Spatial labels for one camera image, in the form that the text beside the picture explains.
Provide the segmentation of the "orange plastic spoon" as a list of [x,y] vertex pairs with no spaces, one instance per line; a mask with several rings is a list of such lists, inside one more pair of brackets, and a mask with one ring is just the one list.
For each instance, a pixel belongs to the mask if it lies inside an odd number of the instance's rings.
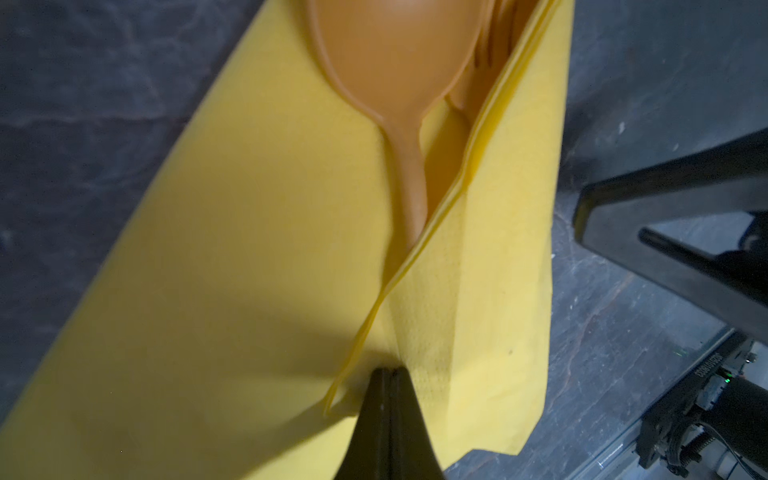
[[422,121],[453,87],[484,24],[483,1],[309,1],[307,20],[331,84],[383,130],[394,153],[406,244],[428,196]]

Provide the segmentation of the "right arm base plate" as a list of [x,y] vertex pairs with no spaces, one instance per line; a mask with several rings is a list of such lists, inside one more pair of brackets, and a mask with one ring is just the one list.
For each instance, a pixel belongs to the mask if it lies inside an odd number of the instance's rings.
[[712,442],[721,443],[751,479],[767,477],[767,390],[745,378],[754,341],[725,338],[641,417],[639,466],[657,461],[686,478]]

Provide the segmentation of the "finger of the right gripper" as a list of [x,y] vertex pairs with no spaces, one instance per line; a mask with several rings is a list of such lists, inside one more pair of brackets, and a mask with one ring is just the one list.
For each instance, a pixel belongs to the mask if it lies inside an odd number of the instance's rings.
[[[718,255],[653,230],[743,212],[752,221]],[[584,248],[682,297],[753,339],[767,339],[767,132],[586,186],[573,217]]]

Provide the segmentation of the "orange plastic fork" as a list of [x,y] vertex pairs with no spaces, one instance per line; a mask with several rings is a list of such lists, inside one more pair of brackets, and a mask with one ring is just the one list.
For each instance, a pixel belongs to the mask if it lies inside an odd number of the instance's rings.
[[477,120],[537,4],[536,0],[485,2],[472,59],[447,96],[470,126]]

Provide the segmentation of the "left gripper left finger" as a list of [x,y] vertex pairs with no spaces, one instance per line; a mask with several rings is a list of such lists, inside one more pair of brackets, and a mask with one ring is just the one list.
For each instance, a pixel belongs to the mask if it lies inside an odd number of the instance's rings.
[[390,386],[393,371],[373,371],[336,480],[389,479]]

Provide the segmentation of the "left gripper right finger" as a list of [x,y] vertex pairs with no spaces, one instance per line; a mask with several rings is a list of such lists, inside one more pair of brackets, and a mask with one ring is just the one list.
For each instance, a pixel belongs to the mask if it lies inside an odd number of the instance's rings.
[[391,377],[391,478],[444,479],[404,367],[395,369]]

